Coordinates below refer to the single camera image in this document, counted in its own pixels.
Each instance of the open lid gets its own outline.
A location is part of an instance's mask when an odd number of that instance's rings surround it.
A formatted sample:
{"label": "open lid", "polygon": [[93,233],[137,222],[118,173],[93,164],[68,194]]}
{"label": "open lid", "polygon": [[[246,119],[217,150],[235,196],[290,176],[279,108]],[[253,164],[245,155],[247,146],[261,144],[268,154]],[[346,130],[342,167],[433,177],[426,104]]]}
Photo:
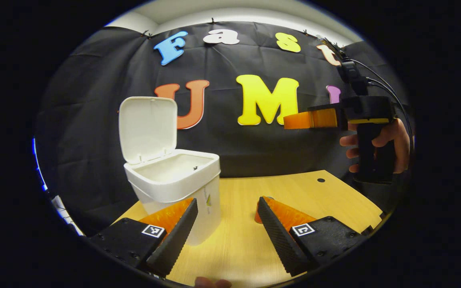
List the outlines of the open lid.
{"label": "open lid", "polygon": [[174,151],[177,104],[161,97],[129,97],[120,104],[118,133],[127,163],[138,164]]}

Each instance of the sticker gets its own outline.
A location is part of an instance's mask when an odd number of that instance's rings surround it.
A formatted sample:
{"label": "sticker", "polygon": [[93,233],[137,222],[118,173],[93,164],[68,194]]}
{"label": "sticker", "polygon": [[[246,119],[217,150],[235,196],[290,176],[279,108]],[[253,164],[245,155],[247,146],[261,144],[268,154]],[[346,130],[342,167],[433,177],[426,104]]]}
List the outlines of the sticker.
{"label": "sticker", "polygon": [[309,226],[309,224],[302,224],[302,225],[298,225],[298,226],[293,226],[292,228],[293,228],[293,231],[298,236],[307,235],[307,234],[310,234],[310,233],[315,231],[311,226]]}
{"label": "sticker", "polygon": [[207,193],[207,190],[204,187],[204,198],[205,198],[205,204],[207,206],[211,206],[211,194]]}
{"label": "sticker", "polygon": [[161,236],[164,230],[165,228],[154,226],[154,225],[149,225],[141,233],[147,234],[152,237],[159,238],[159,236]]}

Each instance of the white trash bin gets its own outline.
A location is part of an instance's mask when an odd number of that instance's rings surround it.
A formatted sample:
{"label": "white trash bin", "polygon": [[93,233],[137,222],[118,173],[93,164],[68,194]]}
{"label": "white trash bin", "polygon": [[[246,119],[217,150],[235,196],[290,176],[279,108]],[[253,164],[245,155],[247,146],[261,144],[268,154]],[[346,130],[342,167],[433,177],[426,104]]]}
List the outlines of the white trash bin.
{"label": "white trash bin", "polygon": [[177,104],[172,99],[125,99],[120,104],[118,130],[126,176],[147,213],[197,198],[198,216],[186,244],[201,244],[221,220],[220,157],[175,149]]}

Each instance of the yellow letter m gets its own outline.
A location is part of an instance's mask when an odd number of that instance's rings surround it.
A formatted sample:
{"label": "yellow letter m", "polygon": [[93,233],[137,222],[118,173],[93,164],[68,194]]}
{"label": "yellow letter m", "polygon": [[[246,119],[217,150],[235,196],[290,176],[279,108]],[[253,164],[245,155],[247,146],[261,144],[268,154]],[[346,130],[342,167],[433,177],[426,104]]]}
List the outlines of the yellow letter m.
{"label": "yellow letter m", "polygon": [[243,86],[243,114],[238,117],[239,124],[257,125],[261,122],[261,117],[256,113],[256,104],[268,124],[273,122],[279,107],[277,122],[280,125],[284,124],[284,116],[298,113],[298,81],[280,78],[273,93],[257,75],[240,75],[236,81]]}

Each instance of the orange cup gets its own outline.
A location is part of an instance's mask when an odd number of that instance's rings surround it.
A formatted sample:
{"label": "orange cup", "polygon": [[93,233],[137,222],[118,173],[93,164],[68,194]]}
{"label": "orange cup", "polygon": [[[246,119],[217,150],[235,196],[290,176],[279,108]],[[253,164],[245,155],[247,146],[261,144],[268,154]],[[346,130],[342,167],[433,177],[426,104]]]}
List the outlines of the orange cup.
{"label": "orange cup", "polygon": [[257,223],[262,224],[261,217],[259,217],[258,209],[259,209],[259,201],[257,201],[256,215],[255,215],[255,217],[254,217],[254,220],[255,220]]}

